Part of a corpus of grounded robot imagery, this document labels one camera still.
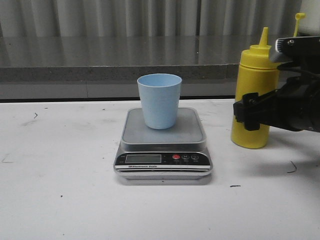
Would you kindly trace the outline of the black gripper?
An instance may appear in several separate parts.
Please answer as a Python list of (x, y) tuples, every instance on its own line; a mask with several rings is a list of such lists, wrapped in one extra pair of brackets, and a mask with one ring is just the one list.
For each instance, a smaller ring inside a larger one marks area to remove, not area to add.
[(263, 124), (293, 132), (319, 132), (320, 79), (295, 76), (277, 92), (244, 94), (233, 104), (233, 115), (248, 131), (257, 131)]

